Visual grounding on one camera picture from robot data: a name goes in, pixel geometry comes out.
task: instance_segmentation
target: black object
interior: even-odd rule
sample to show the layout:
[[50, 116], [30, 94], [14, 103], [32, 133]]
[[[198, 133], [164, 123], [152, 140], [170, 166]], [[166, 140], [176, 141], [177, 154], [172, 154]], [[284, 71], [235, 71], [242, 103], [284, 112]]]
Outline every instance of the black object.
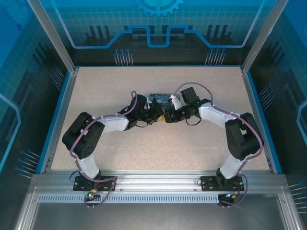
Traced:
[[75, 173], [77, 173], [77, 172], [79, 172], [79, 170], [76, 170], [76, 171], [74, 171], [74, 172], [71, 174], [71, 176], [69, 177], [69, 181], [70, 181], [70, 182], [73, 182], [73, 181], [71, 180], [71, 178], [72, 178], [72, 176], [73, 176]]
[[[99, 176], [98, 180], [104, 180], [104, 179], [108, 179], [111, 177], [113, 176]], [[73, 185], [73, 191], [88, 192], [94, 189], [95, 187], [97, 188], [98, 185], [103, 184], [103, 186], [99, 187], [97, 190], [108, 192], [110, 191], [110, 188], [113, 182], [114, 180], [103, 182], [103, 183], [95, 183], [90, 180], [87, 180], [84, 176], [80, 175], [80, 176], [76, 176], [75, 178], [74, 185]]]
[[219, 194], [218, 195], [218, 199], [219, 199], [219, 204], [218, 205], [223, 205], [223, 206], [231, 206], [231, 205], [233, 205], [234, 204], [234, 202], [235, 202], [235, 198], [232, 198], [232, 195], [230, 195], [230, 196], [227, 196], [227, 195], [225, 195], [225, 194]]
[[202, 176], [200, 184], [201, 184], [201, 190], [203, 192], [211, 192], [211, 191], [236, 192], [238, 191], [238, 188], [234, 184], [235, 182], [239, 183], [240, 192], [244, 191], [242, 177], [240, 176], [235, 176], [229, 180], [223, 181], [222, 183], [219, 182], [218, 176]]
[[208, 99], [200, 100], [196, 95], [193, 87], [187, 88], [180, 92], [184, 102], [187, 104], [178, 110], [174, 108], [166, 109], [164, 119], [167, 123], [179, 122], [190, 119], [191, 116], [196, 116], [201, 119], [199, 114], [199, 107], [203, 104], [210, 102]]
[[[138, 100], [136, 106], [129, 114], [125, 116], [129, 120], [125, 131], [135, 126], [140, 127], [137, 125], [138, 121], [143, 121], [146, 122], [148, 125], [152, 125], [153, 122], [156, 122], [158, 118], [164, 114], [162, 108], [155, 101], [155, 98], [153, 99], [153, 102], [148, 108], [147, 98], [140, 94], [138, 94], [137, 97]], [[135, 98], [132, 99], [129, 106], [122, 109], [119, 113], [124, 114], [126, 112], [126, 109], [127, 111], [129, 111], [133, 107], [134, 103]]]
[[187, 88], [180, 92], [184, 102], [187, 105], [193, 104], [195, 102], [199, 102], [200, 98], [196, 95], [193, 87]]
[[[91, 115], [86, 112], [79, 114], [77, 119], [69, 127], [62, 138], [62, 142], [65, 144], [66, 148], [70, 151], [72, 145], [81, 134], [83, 129], [94, 119]], [[96, 148], [96, 145], [100, 139], [102, 131], [105, 125], [101, 122], [95, 122], [87, 131], [85, 135], [80, 139], [73, 152], [81, 160], [90, 156]]]
[[[262, 136], [253, 115], [245, 113], [241, 115], [241, 118], [256, 130], [263, 144]], [[229, 151], [236, 159], [242, 161], [248, 155], [255, 154], [259, 150], [260, 146], [256, 136], [239, 119], [227, 121], [225, 123], [225, 129]]]

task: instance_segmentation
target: blue edge trim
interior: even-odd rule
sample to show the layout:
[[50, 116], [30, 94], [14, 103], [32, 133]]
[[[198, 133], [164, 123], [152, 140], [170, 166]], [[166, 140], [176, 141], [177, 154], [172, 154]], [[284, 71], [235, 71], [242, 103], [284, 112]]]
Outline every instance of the blue edge trim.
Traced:
[[41, 170], [44, 166], [44, 161], [45, 161], [45, 157], [46, 157], [46, 154], [47, 154], [47, 149], [48, 149], [48, 146], [49, 146], [49, 143], [50, 143], [50, 139], [51, 139], [51, 135], [52, 135], [54, 126], [56, 124], [56, 120], [57, 120], [58, 115], [59, 115], [59, 108], [61, 107], [61, 104], [62, 104], [62, 101], [63, 101], [64, 93], [66, 91], [66, 87], [67, 87], [67, 83], [68, 83], [70, 74], [71, 73], [69, 71], [67, 71], [65, 81], [64, 81], [64, 84], [63, 84], [63, 87], [62, 87], [62, 91], [59, 95], [59, 100], [58, 100], [56, 109], [54, 111], [52, 121], [51, 121], [51, 124], [50, 124], [50, 128], [49, 128], [49, 131], [48, 131], [48, 134], [47, 134], [47, 137], [46, 137], [46, 141], [45, 141], [45, 144], [44, 144], [44, 147], [43, 147], [43, 150], [42, 150], [42, 154], [39, 158], [39, 162], [38, 162], [38, 165], [37, 165], [37, 168], [36, 168], [36, 174], [40, 174], [40, 172], [41, 172]]
[[270, 150], [271, 150], [271, 153], [272, 153], [272, 157], [273, 157], [273, 161], [274, 161], [274, 164], [275, 164], [275, 167], [276, 167], [276, 173], [277, 174], [283, 174], [283, 171], [282, 171], [282, 168], [280, 166], [279, 159], [277, 157], [277, 153], [276, 153], [276, 150], [275, 150], [275, 147], [274, 147], [274, 144], [273, 144], [273, 140], [272, 140], [272, 137], [271, 137], [271, 134], [270, 134], [270, 131], [269, 131], [269, 127], [268, 127], [267, 121], [265, 120], [264, 113], [263, 113], [263, 110], [262, 110], [262, 107], [261, 107], [261, 104], [260, 104], [260, 101], [259, 101], [259, 97], [257, 95], [256, 87], [255, 87], [254, 81], [253, 81], [249, 71], [247, 72], [247, 76], [248, 76], [248, 80], [250, 82], [251, 90], [253, 91], [253, 96], [255, 98], [259, 114], [260, 114], [260, 119], [261, 119], [261, 122], [262, 122], [263, 127], [264, 127], [264, 132], [267, 136], [268, 144], [269, 144], [269, 147], [270, 147]]
[[[271, 150], [271, 153], [272, 153], [272, 157], [273, 157], [273, 160], [274, 160], [274, 164], [275, 164], [275, 167], [276, 167], [276, 173], [283, 174], [283, 171], [282, 171], [282, 168], [280, 166], [280, 163], [279, 163], [279, 160], [278, 160], [278, 157], [277, 157], [277, 153], [276, 153], [276, 150], [275, 150], [275, 147], [274, 147], [274, 144], [273, 144], [273, 140], [272, 140], [271, 134], [269, 132], [269, 127], [268, 127], [268, 124], [265, 120], [262, 107], [260, 105], [260, 101], [259, 101], [259, 98], [258, 98], [258, 95], [257, 95], [257, 92], [256, 92], [256, 88], [255, 88], [255, 84], [254, 84], [254, 81], [253, 81], [249, 71], [247, 73], [247, 76], [248, 76], [248, 80], [249, 80], [250, 85], [251, 85], [253, 96], [254, 96], [255, 101], [256, 101], [257, 109], [258, 109], [259, 114], [260, 114], [261, 122], [263, 123], [264, 131], [265, 131], [265, 134], [266, 134], [267, 139], [268, 139], [268, 143], [269, 143], [270, 150]], [[67, 87], [69, 77], [70, 77], [70, 73], [68, 72], [67, 75], [66, 75], [64, 84], [63, 84], [61, 94], [59, 96], [59, 100], [58, 100], [58, 103], [57, 103], [56, 110], [54, 111], [54, 114], [53, 114], [53, 118], [52, 118], [50, 128], [49, 128], [49, 131], [48, 131], [48, 134], [47, 134], [47, 138], [46, 138], [46, 141], [45, 141], [45, 144], [44, 144], [44, 147], [43, 147], [43, 151], [42, 151], [42, 154], [41, 154], [41, 157], [39, 159], [39, 163], [38, 163], [38, 166], [37, 166], [37, 169], [36, 169], [36, 174], [40, 174], [40, 171], [43, 167], [44, 160], [45, 160], [45, 157], [46, 157], [46, 154], [47, 154], [47, 149], [48, 149], [48, 146], [49, 146], [49, 143], [50, 143], [51, 135], [52, 135], [52, 132], [53, 132], [53, 129], [54, 129], [55, 122], [58, 118], [59, 108], [62, 104], [62, 100], [63, 100], [63, 97], [64, 97], [64, 93], [65, 93], [65, 90], [66, 90], [66, 87]]]

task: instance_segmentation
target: yellow object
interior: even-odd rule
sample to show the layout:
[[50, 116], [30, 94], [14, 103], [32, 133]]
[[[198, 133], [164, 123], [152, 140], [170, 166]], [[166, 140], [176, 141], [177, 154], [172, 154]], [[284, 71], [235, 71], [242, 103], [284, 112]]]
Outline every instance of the yellow object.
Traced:
[[164, 108], [162, 108], [162, 110], [163, 110], [164, 114], [163, 114], [162, 116], [160, 116], [160, 117], [158, 118], [158, 120], [157, 120], [157, 121], [160, 121], [160, 120], [164, 119], [165, 109], [164, 109]]

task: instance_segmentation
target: wire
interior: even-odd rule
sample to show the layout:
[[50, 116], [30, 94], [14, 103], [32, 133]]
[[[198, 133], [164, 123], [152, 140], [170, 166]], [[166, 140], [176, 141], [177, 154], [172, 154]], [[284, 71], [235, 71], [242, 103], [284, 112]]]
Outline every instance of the wire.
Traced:
[[246, 165], [246, 163], [247, 163], [250, 159], [253, 159], [253, 158], [256, 158], [256, 157], [260, 156], [261, 153], [263, 152], [263, 144], [262, 144], [262, 141], [261, 141], [261, 137], [260, 137], [259, 134], [256, 132], [256, 130], [255, 130], [247, 121], [245, 121], [243, 118], [241, 118], [240, 116], [238, 116], [238, 115], [236, 115], [236, 114], [234, 114], [234, 113], [232, 113], [232, 112], [228, 112], [228, 111], [226, 111], [226, 110], [224, 110], [224, 109], [221, 109], [221, 108], [216, 107], [216, 106], [213, 104], [213, 94], [211, 93], [211, 91], [210, 91], [206, 86], [204, 86], [204, 85], [202, 85], [202, 84], [200, 84], [200, 83], [192, 82], [192, 81], [191, 81], [191, 82], [183, 83], [182, 85], [180, 85], [180, 86], [176, 89], [176, 91], [174, 92], [174, 95], [179, 91], [180, 88], [182, 88], [183, 86], [188, 85], [188, 84], [195, 84], [195, 85], [199, 85], [199, 86], [203, 87], [203, 88], [210, 94], [210, 97], [211, 97], [211, 106], [212, 106], [212, 108], [216, 109], [217, 111], [220, 111], [220, 112], [223, 113], [223, 114], [226, 114], [226, 115], [228, 115], [228, 116], [233, 116], [233, 117], [239, 119], [244, 125], [246, 125], [246, 126], [251, 130], [251, 132], [255, 135], [255, 137], [257, 138], [257, 141], [259, 142], [259, 147], [260, 147], [259, 152], [256, 153], [256, 154], [254, 154], [254, 155], [252, 155], [252, 156], [246, 157], [246, 159], [244, 160], [244, 162], [242, 163], [242, 165], [238, 168], [238, 170], [237, 170], [237, 172], [236, 172], [236, 173], [237, 173], [237, 176], [243, 176], [243, 177], [245, 178], [245, 181], [246, 181], [246, 189], [245, 189], [245, 192], [244, 192], [242, 198], [241, 198], [237, 203], [235, 203], [234, 205], [232, 205], [232, 207], [236, 207], [238, 204], [240, 204], [240, 203], [243, 201], [243, 199], [245, 198], [245, 196], [246, 196], [246, 194], [247, 194], [247, 191], [248, 191], [248, 180], [247, 180], [247, 177], [246, 177], [244, 174], [241, 174], [240, 172], [241, 172], [241, 170], [243, 169], [243, 167]]
[[[233, 207], [233, 205], [231, 205], [231, 203], [226, 202], [226, 201], [222, 201], [222, 203], [229, 205], [229, 207]], [[254, 216], [252, 213], [250, 213], [249, 211], [247, 211], [245, 208], [242, 208], [240, 206], [236, 206], [236, 208], [248, 213], [251, 217], [254, 218], [255, 221], [257, 221], [262, 227], [264, 227], [265, 229], [269, 229], [264, 223], [262, 223], [256, 216]]]
[[79, 170], [76, 170], [76, 171], [74, 171], [74, 172], [71, 174], [71, 176], [69, 177], [70, 182], [73, 182], [73, 183], [74, 183], [74, 181], [72, 181], [71, 178], [72, 178], [72, 176], [73, 176], [76, 172], [79, 172]]
[[231, 113], [231, 112], [228, 112], [224, 109], [221, 109], [221, 108], [218, 108], [216, 107], [214, 104], [213, 104], [213, 94], [212, 92], [204, 85], [200, 84], [200, 83], [197, 83], [197, 82], [193, 82], [193, 81], [190, 81], [190, 82], [186, 82], [186, 83], [183, 83], [182, 85], [180, 85], [176, 91], [174, 92], [174, 95], [185, 85], [188, 85], [188, 84], [194, 84], [194, 85], [199, 85], [201, 87], [203, 87], [209, 94], [210, 94], [210, 97], [211, 97], [211, 105], [213, 108], [215, 108], [216, 110], [222, 112], [223, 114], [226, 114], [226, 115], [230, 115], [230, 116], [234, 116], [235, 118], [239, 119], [244, 125], [246, 125], [251, 131], [252, 133], [255, 135], [255, 137], [257, 138], [258, 142], [259, 142], [259, 146], [260, 146], [260, 150], [258, 153], [250, 156], [250, 157], [247, 157], [245, 159], [245, 161], [243, 162], [243, 164], [240, 166], [240, 168], [237, 170], [237, 172], [240, 172], [242, 170], [242, 168], [246, 165], [247, 161], [250, 160], [250, 159], [253, 159], [253, 158], [256, 158], [258, 157], [262, 152], [263, 152], [263, 144], [262, 144], [262, 141], [261, 141], [261, 138], [259, 136], [259, 134], [256, 132], [256, 130], [247, 122], [245, 121], [243, 118], [239, 117], [238, 115], [234, 114], [234, 113]]
[[196, 126], [196, 125], [198, 125], [200, 122], [201, 122], [201, 118], [200, 118], [200, 120], [199, 120], [197, 123], [191, 125], [191, 124], [188, 123], [188, 118], [186, 118], [186, 123], [187, 123], [189, 126]]
[[213, 105], [213, 94], [211, 93], [211, 91], [204, 85], [200, 84], [200, 83], [197, 83], [197, 82], [193, 82], [193, 81], [190, 81], [190, 82], [186, 82], [186, 83], [183, 83], [182, 85], [180, 85], [176, 91], [173, 93], [173, 95], [176, 95], [176, 93], [185, 85], [189, 85], [189, 84], [193, 84], [193, 85], [199, 85], [201, 87], [203, 87], [209, 94], [210, 94], [210, 97], [211, 97], [211, 105]]
[[200, 180], [201, 180], [201, 179], [198, 179], [197, 182], [196, 182], [196, 184], [197, 184], [198, 186], [201, 186], [201, 184], [198, 183], [198, 181], [200, 181]]
[[114, 183], [112, 184], [112, 186], [110, 187], [110, 190], [108, 191], [108, 193], [107, 193], [107, 195], [105, 196], [105, 198], [100, 202], [100, 203], [98, 203], [98, 204], [93, 204], [93, 205], [88, 205], [88, 203], [87, 203], [87, 201], [86, 201], [86, 199], [84, 200], [84, 204], [89, 208], [89, 207], [97, 207], [97, 206], [100, 206], [100, 205], [102, 205], [105, 201], [106, 201], [106, 199], [109, 197], [109, 195], [110, 195], [110, 193], [111, 193], [111, 191], [113, 190], [113, 188], [114, 188], [114, 186], [116, 185], [116, 183], [117, 183], [117, 178], [115, 179], [115, 181], [114, 181]]
[[132, 98], [135, 98], [135, 101], [134, 101], [133, 107], [132, 107], [129, 111], [125, 112], [124, 114], [106, 115], [106, 116], [100, 116], [100, 117], [96, 118], [95, 120], [91, 121], [91, 122], [84, 128], [84, 130], [81, 132], [81, 134], [77, 137], [77, 139], [75, 140], [74, 144], [72, 145], [71, 150], [70, 150], [70, 155], [75, 159], [75, 162], [76, 162], [76, 165], [77, 165], [77, 167], [78, 167], [78, 169], [79, 169], [79, 171], [80, 171], [80, 174], [81, 174], [82, 176], [84, 176], [86, 179], [88, 179], [88, 180], [90, 180], [90, 181], [93, 181], [93, 182], [103, 183], [103, 182], [111, 181], [111, 180], [114, 180], [114, 179], [117, 179], [117, 178], [118, 178], [117, 176], [113, 176], [113, 177], [108, 178], [108, 179], [105, 179], [105, 180], [95, 180], [95, 179], [90, 178], [88, 175], [86, 175], [86, 174], [82, 171], [82, 168], [81, 168], [81, 166], [79, 165], [79, 163], [78, 163], [78, 161], [77, 161], [77, 156], [74, 155], [73, 150], [74, 150], [74, 148], [77, 146], [77, 144], [79, 143], [79, 141], [80, 141], [80, 139], [82, 138], [82, 136], [86, 133], [86, 131], [87, 131], [95, 122], [101, 120], [102, 118], [125, 116], [125, 115], [131, 113], [131, 112], [134, 110], [134, 108], [135, 108], [135, 106], [136, 106], [136, 104], [137, 104], [137, 101], [138, 101], [137, 93], [136, 93], [135, 91], [132, 91], [132, 92], [131, 92], [131, 96], [132, 96]]
[[147, 127], [148, 126], [148, 123], [147, 123], [147, 125], [145, 125], [145, 126], [138, 126], [138, 125], [135, 125], [136, 127], [139, 127], [139, 128], [145, 128], [145, 127]]

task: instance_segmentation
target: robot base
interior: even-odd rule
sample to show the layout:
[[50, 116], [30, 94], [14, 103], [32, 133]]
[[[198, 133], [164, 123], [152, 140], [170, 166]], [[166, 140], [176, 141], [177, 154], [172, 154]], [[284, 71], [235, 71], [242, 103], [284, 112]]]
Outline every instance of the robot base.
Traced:
[[229, 180], [226, 180], [224, 185], [220, 186], [220, 184], [218, 183], [216, 179], [216, 176], [202, 176], [201, 177], [201, 190], [203, 192], [211, 192], [211, 191], [236, 192], [238, 191], [236, 182], [239, 184], [240, 192], [244, 191], [242, 177], [235, 176]]
[[[100, 180], [104, 180], [104, 179], [108, 179], [111, 178], [112, 176], [101, 176]], [[108, 192], [110, 191], [110, 188], [112, 186], [112, 183], [114, 181], [107, 181], [104, 183], [101, 183], [98, 191], [104, 191], [104, 192]], [[84, 178], [83, 176], [76, 176], [75, 178], [75, 182], [74, 182], [74, 186], [73, 186], [73, 191], [91, 191], [94, 188], [94, 182], [87, 180], [86, 178]]]

